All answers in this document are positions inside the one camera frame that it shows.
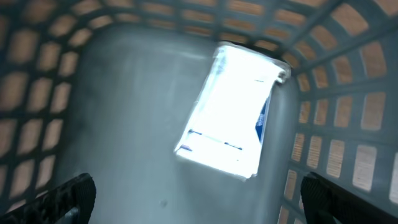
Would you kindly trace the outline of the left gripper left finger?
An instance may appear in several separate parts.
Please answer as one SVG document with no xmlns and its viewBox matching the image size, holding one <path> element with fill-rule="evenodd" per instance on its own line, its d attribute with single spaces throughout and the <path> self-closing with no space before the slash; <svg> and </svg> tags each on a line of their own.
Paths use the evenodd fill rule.
<svg viewBox="0 0 398 224">
<path fill-rule="evenodd" d="M 82 173 L 35 200 L 1 216 L 3 224 L 87 224 L 96 199 L 91 175 Z"/>
</svg>

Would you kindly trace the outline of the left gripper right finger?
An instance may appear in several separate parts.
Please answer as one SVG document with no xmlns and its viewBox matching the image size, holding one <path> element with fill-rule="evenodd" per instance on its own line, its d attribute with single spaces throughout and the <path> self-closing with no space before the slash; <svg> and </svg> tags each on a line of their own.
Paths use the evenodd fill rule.
<svg viewBox="0 0 398 224">
<path fill-rule="evenodd" d="M 397 223 L 397 217 L 314 172 L 302 179 L 300 194 L 308 224 Z"/>
</svg>

